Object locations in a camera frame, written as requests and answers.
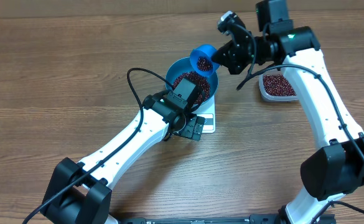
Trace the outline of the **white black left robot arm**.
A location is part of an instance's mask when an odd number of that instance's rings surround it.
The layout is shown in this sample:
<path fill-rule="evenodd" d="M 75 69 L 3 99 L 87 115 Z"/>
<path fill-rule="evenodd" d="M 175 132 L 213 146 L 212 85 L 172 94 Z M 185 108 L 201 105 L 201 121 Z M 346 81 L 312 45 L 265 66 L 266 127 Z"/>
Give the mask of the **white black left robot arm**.
<path fill-rule="evenodd" d="M 112 190 L 131 165 L 168 135 L 200 140 L 204 118 L 193 112 L 200 93 L 185 78 L 173 90 L 149 95 L 136 117 L 101 149 L 79 162 L 64 158 L 54 169 L 41 214 L 52 223 L 117 223 L 110 215 Z"/>

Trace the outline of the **clear plastic container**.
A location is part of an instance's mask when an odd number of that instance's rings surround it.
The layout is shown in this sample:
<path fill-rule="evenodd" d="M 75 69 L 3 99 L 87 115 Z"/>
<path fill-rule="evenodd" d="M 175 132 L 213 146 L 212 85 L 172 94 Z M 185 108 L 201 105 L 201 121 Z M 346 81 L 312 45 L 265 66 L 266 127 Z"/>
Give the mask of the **clear plastic container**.
<path fill-rule="evenodd" d="M 272 70 L 259 76 L 259 90 L 267 102 L 281 103 L 297 101 L 298 97 L 281 71 Z"/>

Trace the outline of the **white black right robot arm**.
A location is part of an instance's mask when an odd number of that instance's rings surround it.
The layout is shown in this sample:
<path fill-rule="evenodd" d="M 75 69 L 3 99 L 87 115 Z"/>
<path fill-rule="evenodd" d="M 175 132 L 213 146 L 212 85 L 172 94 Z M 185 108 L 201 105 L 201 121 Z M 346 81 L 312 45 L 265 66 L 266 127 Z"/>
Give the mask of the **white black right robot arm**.
<path fill-rule="evenodd" d="M 312 128 L 316 152 L 300 168 L 296 198 L 272 217 L 274 223 L 327 223 L 324 212 L 364 186 L 364 131 L 352 118 L 327 71 L 319 41 L 310 27 L 294 27 L 285 1 L 256 5 L 260 36 L 248 31 L 234 12 L 218 21 L 231 40 L 213 55 L 232 75 L 246 79 L 279 70 L 290 83 Z"/>

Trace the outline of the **white digital kitchen scale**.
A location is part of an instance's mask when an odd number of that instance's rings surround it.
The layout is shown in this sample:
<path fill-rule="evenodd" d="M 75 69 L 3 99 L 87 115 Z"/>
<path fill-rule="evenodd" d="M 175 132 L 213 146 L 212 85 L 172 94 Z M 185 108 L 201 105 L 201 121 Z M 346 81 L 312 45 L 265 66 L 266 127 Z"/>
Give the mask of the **white digital kitchen scale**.
<path fill-rule="evenodd" d="M 213 96 L 204 102 L 194 113 L 205 118 L 202 132 L 213 134 L 216 130 L 215 97 Z"/>

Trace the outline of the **red adzuki beans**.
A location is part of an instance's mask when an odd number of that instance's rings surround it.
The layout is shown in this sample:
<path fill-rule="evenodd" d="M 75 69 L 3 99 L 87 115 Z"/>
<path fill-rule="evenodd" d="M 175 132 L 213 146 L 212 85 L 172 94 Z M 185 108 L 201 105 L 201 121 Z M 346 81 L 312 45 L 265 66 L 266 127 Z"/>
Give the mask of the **red adzuki beans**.
<path fill-rule="evenodd" d="M 205 92 L 207 101 L 212 95 L 211 88 L 217 89 L 218 79 L 215 74 L 214 63 L 206 56 L 199 56 L 195 60 L 182 58 L 175 62 L 167 73 L 167 80 L 176 88 L 187 78 L 198 85 Z M 296 92 L 291 84 L 278 71 L 265 73 L 259 79 L 259 90 L 266 101 L 294 101 Z"/>

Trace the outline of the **teal plastic bowl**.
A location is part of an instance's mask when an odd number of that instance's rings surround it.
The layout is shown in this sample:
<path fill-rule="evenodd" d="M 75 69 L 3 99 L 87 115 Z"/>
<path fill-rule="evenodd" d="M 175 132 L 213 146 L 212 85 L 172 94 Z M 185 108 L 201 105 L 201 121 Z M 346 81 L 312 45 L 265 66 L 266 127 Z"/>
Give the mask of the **teal plastic bowl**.
<path fill-rule="evenodd" d="M 203 77 L 199 75 L 191 66 L 189 58 L 182 58 L 173 63 L 167 71 L 166 80 L 170 85 L 166 84 L 167 90 L 175 88 L 184 78 L 188 79 L 197 85 L 201 91 L 205 92 L 205 98 L 202 95 L 195 101 L 195 103 L 203 104 L 208 99 L 214 96 L 218 88 L 218 76 L 215 72 L 210 77 Z"/>

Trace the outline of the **blue plastic scoop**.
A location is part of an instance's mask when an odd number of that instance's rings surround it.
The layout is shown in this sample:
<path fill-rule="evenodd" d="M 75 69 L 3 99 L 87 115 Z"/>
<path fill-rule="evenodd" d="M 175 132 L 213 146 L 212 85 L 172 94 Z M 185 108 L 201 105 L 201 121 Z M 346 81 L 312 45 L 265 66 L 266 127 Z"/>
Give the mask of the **blue plastic scoop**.
<path fill-rule="evenodd" d="M 212 61 L 216 48 L 209 44 L 203 44 L 190 53 L 192 68 L 203 77 L 212 76 L 219 68 L 219 64 Z"/>

